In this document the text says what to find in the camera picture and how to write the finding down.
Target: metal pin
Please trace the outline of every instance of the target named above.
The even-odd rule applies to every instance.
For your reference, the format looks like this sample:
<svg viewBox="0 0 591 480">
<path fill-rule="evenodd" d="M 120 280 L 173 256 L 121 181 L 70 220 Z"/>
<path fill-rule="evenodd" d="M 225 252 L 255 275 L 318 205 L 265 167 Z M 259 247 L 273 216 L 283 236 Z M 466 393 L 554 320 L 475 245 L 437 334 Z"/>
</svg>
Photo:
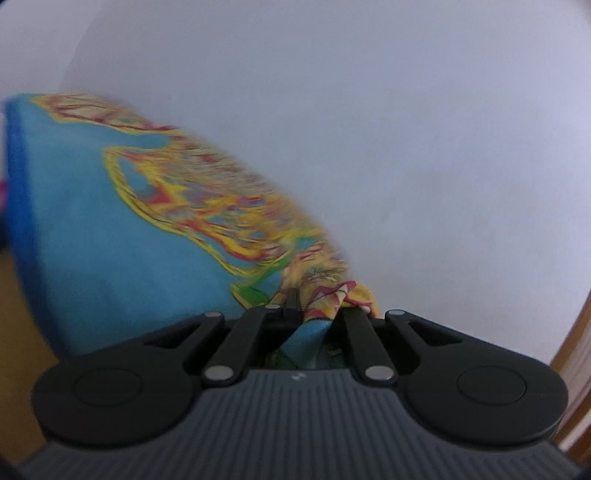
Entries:
<svg viewBox="0 0 591 480">
<path fill-rule="evenodd" d="M 372 365 L 365 370 L 365 376 L 376 382 L 385 382 L 394 376 L 394 370 L 386 365 Z"/>
<path fill-rule="evenodd" d="M 226 365 L 212 365 L 205 370 L 205 376 L 208 380 L 222 382 L 234 376 L 234 370 Z"/>
</svg>

